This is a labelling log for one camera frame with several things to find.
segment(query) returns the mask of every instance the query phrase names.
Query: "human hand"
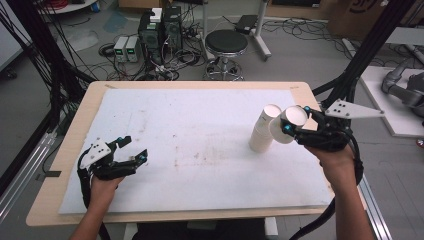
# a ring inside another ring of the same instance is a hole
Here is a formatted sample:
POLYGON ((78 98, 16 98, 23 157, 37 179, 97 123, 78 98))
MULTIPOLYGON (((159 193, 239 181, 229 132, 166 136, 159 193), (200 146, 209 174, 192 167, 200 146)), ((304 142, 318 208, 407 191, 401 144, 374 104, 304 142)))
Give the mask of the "human hand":
POLYGON ((325 177, 335 193, 347 187, 356 187, 354 154, 350 146, 347 145, 338 152, 327 152, 307 146, 305 148, 320 160, 325 177))
POLYGON ((107 212, 115 196, 115 190, 124 178, 125 177, 121 177, 104 181, 93 176, 91 179, 91 199, 88 211, 107 212))

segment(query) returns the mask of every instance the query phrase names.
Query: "wooden table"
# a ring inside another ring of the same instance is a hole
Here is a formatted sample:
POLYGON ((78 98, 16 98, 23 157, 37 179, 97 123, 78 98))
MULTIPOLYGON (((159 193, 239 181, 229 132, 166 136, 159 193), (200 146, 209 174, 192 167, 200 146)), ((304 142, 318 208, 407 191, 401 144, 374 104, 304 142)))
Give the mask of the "wooden table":
MULTIPOLYGON (((37 198, 28 214, 29 226, 49 226, 77 224, 82 214, 59 214, 58 210, 67 188, 71 169, 83 146, 84 139, 90 129, 108 89, 279 89, 290 90, 296 104, 319 109, 319 106, 309 86, 304 82, 207 82, 207 81, 176 81, 176 82, 112 82, 102 81, 90 85, 87 93, 69 127, 51 171, 61 171, 58 178, 46 178, 37 198)), ((316 128, 316 123, 309 120, 305 125, 308 129, 316 128)), ((104 222, 141 222, 169 221, 186 219, 218 219, 242 217, 268 217, 296 214, 321 213, 323 208, 305 209, 243 209, 219 211, 189 211, 189 212, 148 212, 108 214, 104 222)))

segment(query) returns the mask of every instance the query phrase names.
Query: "white paper sheet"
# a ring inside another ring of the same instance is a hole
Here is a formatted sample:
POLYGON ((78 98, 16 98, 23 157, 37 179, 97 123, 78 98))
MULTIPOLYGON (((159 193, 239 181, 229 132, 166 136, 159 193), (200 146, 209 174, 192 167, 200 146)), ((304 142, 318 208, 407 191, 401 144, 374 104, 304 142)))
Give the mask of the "white paper sheet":
MULTIPOLYGON (((81 152, 97 137, 130 135, 115 153, 147 148, 148 162, 117 189, 109 212, 325 206, 330 195, 315 157, 295 142, 258 154, 248 141, 263 107, 294 105, 285 90, 110 89, 81 152)), ((60 213, 86 211, 76 163, 60 213)))

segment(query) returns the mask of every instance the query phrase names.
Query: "stool leg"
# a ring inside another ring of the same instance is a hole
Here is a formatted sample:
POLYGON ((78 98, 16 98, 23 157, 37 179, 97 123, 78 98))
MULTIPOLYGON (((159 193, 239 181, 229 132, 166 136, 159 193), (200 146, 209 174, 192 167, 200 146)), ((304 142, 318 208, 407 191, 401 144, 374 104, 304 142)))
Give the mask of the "stool leg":
POLYGON ((221 67, 221 71, 222 71, 222 80, 225 80, 225 78, 227 77, 227 63, 228 63, 228 58, 223 57, 222 58, 222 67, 221 67))

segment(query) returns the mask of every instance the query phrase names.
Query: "metal stool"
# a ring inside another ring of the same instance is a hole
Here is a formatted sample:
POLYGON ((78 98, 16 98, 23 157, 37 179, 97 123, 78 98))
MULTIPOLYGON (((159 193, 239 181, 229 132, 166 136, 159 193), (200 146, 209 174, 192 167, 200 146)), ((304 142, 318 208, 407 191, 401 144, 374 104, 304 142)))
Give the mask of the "metal stool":
POLYGON ((238 63, 228 58, 240 56, 246 51, 246 38, 233 30, 217 30, 209 33, 205 39, 205 47, 216 59, 206 65, 205 75, 212 80, 232 81, 244 80, 242 69, 238 63))

